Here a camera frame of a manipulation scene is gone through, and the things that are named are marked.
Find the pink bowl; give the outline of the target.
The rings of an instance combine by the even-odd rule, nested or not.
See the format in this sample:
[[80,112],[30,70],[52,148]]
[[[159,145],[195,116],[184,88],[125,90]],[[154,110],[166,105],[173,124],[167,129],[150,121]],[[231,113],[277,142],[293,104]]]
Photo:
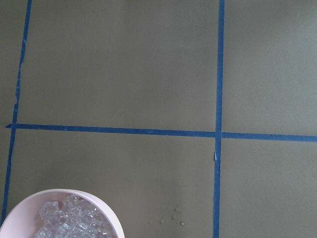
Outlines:
[[90,193],[73,189],[49,189],[25,198],[5,218],[0,228],[0,236],[2,238],[32,238],[44,224],[39,215],[41,206],[47,201],[61,202],[70,194],[78,195],[94,204],[108,219],[116,236],[125,237],[117,215],[104,201]]

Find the pile of clear ice cubes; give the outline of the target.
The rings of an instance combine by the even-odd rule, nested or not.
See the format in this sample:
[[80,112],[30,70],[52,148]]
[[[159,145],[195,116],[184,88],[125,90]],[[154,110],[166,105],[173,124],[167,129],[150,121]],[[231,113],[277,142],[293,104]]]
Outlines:
[[88,200],[71,194],[61,202],[45,202],[39,210],[44,225],[35,238],[115,238],[109,220]]

